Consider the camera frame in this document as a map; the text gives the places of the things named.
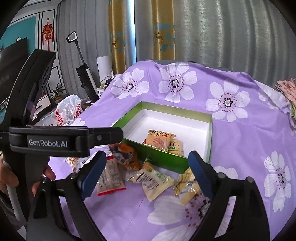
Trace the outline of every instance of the human hand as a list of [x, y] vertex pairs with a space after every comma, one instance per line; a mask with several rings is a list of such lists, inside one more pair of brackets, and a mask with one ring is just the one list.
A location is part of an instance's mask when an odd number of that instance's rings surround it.
[[[56, 175], [52, 171], [51, 167], [47, 165], [45, 168], [43, 174], [48, 177], [51, 181], [55, 180]], [[40, 182], [36, 182], [32, 186], [32, 192], [35, 195], [38, 189]], [[0, 155], [0, 190], [8, 195], [7, 187], [17, 187], [19, 185], [19, 180], [17, 176], [7, 167], [3, 164], [3, 155]]]

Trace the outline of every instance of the purple bedsheet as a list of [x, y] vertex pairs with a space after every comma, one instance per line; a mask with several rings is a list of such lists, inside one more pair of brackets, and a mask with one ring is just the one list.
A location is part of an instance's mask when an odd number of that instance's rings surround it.
[[[296, 207], [296, 137], [282, 94], [246, 73], [193, 63], [164, 66], [140, 61], [117, 76], [80, 117], [86, 126], [109, 127], [140, 101], [212, 114], [211, 165], [231, 178], [253, 177], [264, 201], [271, 239], [279, 233]], [[50, 165], [59, 179], [71, 172], [62, 158], [51, 158]], [[209, 206], [201, 195], [183, 207], [171, 188], [149, 203], [141, 185], [126, 182], [126, 186], [127, 190], [100, 197], [94, 191], [85, 200], [108, 241], [187, 241]], [[225, 232], [234, 201], [234, 197], [229, 200], [217, 235]], [[64, 199], [62, 207], [77, 235]]]

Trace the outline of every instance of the green box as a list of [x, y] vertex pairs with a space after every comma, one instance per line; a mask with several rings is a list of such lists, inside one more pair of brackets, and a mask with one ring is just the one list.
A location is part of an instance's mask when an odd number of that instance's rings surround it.
[[188, 166], [187, 157], [170, 154], [141, 144], [148, 130], [175, 134], [183, 143], [184, 154], [196, 150], [209, 162], [212, 140], [212, 115], [173, 106], [140, 102], [126, 113], [113, 127], [124, 133], [123, 143], [135, 148], [138, 158], [151, 159], [152, 164], [174, 172], [184, 173]]

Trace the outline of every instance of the snack packet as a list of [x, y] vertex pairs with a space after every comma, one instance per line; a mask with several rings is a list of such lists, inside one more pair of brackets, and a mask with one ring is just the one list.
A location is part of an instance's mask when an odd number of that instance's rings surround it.
[[114, 158], [128, 170], [138, 171], [141, 165], [136, 150], [124, 143], [110, 144], [110, 151]]
[[168, 152], [178, 156], [184, 156], [182, 142], [178, 140], [172, 140], [168, 147]]
[[178, 181], [174, 187], [175, 196], [181, 198], [180, 203], [186, 205], [196, 194], [200, 193], [200, 187], [195, 181], [195, 177], [191, 168], [189, 167], [183, 174], [178, 178]]
[[83, 165], [89, 163], [96, 153], [97, 151], [89, 157], [66, 157], [64, 161], [72, 167], [72, 172], [79, 172]]
[[142, 183], [146, 197], [151, 202], [165, 189], [175, 184], [175, 180], [157, 170], [146, 159], [142, 169], [137, 171], [130, 179], [133, 183]]
[[125, 190], [126, 186], [121, 178], [117, 161], [113, 156], [107, 157], [107, 163], [97, 182], [98, 196]]
[[176, 136], [171, 133], [149, 130], [148, 136], [146, 137], [146, 139], [144, 140], [144, 142], [142, 144], [145, 144], [145, 145], [148, 145], [148, 146], [154, 147], [156, 149], [167, 152], [170, 142], [175, 137]]

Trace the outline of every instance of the potted plant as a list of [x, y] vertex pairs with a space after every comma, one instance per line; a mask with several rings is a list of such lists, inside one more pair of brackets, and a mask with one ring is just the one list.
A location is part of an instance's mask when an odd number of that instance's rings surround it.
[[53, 90], [53, 93], [50, 95], [51, 100], [53, 100], [56, 104], [58, 104], [59, 102], [61, 102], [62, 100], [62, 96], [59, 95], [59, 93], [63, 93], [65, 89], [63, 89], [63, 87], [59, 87], [59, 83], [57, 83], [56, 89]]

